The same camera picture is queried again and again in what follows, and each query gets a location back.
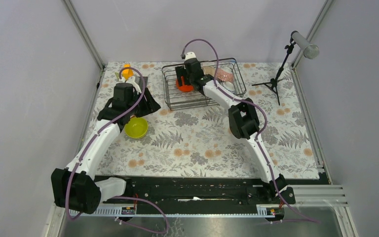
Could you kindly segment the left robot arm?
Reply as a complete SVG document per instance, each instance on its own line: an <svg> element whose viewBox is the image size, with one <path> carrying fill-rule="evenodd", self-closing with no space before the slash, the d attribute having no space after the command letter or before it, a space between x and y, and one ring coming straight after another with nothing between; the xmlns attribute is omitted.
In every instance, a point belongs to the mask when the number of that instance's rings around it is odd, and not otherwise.
<svg viewBox="0 0 379 237"><path fill-rule="evenodd" d="M92 214L100 203L116 197L127 203L133 190L123 178L95 181L96 171L109 146L117 139L132 116L150 115L160 109L150 91L135 83L120 82L113 96L98 113L96 125L85 145L63 169L51 174L56 206L79 213Z"/></svg>

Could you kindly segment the beige ceramic bowl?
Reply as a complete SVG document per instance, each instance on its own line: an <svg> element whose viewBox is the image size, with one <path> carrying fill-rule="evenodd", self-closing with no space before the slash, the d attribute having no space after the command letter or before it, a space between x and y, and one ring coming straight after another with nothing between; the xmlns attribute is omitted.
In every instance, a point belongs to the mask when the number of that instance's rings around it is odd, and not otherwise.
<svg viewBox="0 0 379 237"><path fill-rule="evenodd" d="M211 66L203 66L202 67L203 73L205 75L211 75L211 76L217 76L218 70L216 67L211 67Z"/></svg>

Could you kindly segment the orange plastic bowl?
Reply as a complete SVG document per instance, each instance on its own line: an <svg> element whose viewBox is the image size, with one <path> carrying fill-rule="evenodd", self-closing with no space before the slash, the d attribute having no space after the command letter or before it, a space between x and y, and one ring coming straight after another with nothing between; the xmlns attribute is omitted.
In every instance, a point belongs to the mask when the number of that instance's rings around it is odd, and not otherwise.
<svg viewBox="0 0 379 237"><path fill-rule="evenodd" d="M192 85L187 85L185 84L185 78L181 76L180 78L176 79L176 87L181 91L181 92L191 92L194 90Z"/></svg>

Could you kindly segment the yellow plastic bowl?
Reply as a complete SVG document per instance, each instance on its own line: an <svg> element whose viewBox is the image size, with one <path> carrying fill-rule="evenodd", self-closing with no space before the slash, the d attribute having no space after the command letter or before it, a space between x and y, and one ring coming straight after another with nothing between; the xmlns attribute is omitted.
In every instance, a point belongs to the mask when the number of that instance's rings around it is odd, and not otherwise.
<svg viewBox="0 0 379 237"><path fill-rule="evenodd" d="M124 126L125 134L132 139L143 138L149 129L149 124L144 118L133 117Z"/></svg>

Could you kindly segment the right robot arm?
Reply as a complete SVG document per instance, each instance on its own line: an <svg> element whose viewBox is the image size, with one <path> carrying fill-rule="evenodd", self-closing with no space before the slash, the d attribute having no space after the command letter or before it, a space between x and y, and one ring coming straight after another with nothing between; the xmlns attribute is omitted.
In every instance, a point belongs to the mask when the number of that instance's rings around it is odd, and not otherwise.
<svg viewBox="0 0 379 237"><path fill-rule="evenodd" d="M264 111L249 98L242 99L223 87L210 74L205 74L196 58L186 60L175 67L178 85L190 84L194 91L215 101L228 112L232 135L248 148L253 161L258 165L260 179L272 184L263 190L264 199L276 203L283 197L282 189L276 185L274 165L263 143L257 110Z"/></svg>

